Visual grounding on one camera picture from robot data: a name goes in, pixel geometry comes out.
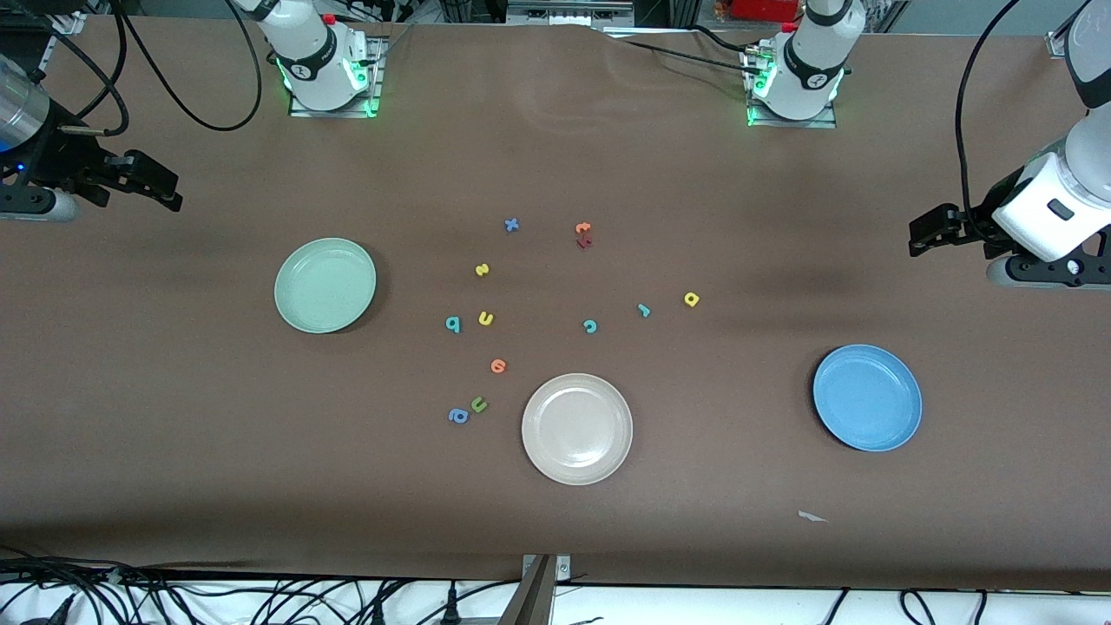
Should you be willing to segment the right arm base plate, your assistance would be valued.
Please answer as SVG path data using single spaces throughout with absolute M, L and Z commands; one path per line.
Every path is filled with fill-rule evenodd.
M 378 115 L 386 79 L 388 38 L 348 28 L 330 28 L 326 47 L 314 56 L 279 58 L 291 94 L 289 114 L 306 118 L 364 119 Z

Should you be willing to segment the grey background box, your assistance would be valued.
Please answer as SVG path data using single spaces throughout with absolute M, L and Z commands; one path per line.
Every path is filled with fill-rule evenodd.
M 633 28 L 634 0 L 507 0 L 508 26 Z

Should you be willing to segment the grey metal post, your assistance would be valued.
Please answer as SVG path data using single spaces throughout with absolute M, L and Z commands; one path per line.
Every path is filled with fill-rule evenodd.
M 497 625 L 550 625 L 558 557 L 533 557 Z

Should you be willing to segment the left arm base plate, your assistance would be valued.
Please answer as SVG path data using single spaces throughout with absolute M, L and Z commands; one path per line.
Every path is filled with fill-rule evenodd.
M 745 119 L 750 127 L 833 129 L 833 100 L 844 71 L 799 79 L 778 64 L 773 49 L 751 47 L 739 54 L 745 75 Z

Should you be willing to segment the blue plate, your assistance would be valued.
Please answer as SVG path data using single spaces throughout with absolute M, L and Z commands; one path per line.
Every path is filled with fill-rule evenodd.
M 864 452 L 894 451 L 919 431 L 924 400 L 905 363 L 878 345 L 842 345 L 817 365 L 811 395 L 837 440 Z

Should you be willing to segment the green plate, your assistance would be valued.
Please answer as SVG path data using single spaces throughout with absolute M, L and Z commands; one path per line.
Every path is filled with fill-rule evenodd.
M 290 327 L 311 335 L 344 331 L 376 296 L 376 262 L 364 246 L 322 238 L 299 246 L 277 272 L 273 299 Z

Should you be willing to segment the red background box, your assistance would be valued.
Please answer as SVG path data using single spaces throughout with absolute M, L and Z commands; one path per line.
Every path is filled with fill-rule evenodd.
M 730 0 L 729 16 L 754 23 L 793 23 L 802 0 Z

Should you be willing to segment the beige plate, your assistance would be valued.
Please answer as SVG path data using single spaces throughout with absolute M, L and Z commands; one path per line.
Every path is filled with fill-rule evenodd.
M 526 455 L 546 478 L 595 485 L 622 467 L 634 442 L 634 416 L 614 384 L 591 373 L 544 381 L 523 409 Z

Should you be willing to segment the brown table cover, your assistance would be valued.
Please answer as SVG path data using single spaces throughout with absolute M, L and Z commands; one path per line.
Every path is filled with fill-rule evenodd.
M 269 78 L 227 134 L 131 56 L 108 147 L 174 170 L 183 206 L 0 222 L 0 543 L 328 575 L 506 579 L 568 553 L 591 582 L 1111 589 L 1111 293 L 995 288 L 979 246 L 905 253 L 909 222 L 959 198 L 972 44 L 865 36 L 825 131 L 747 127 L 725 70 L 583 27 L 416 27 L 377 118 L 291 118 Z M 311 335 L 274 281 L 331 236 L 378 288 Z M 894 451 L 818 419 L 815 367 L 854 344 L 921 389 Z M 536 389 L 572 372 L 634 416 L 622 467 L 581 487 L 521 437 Z

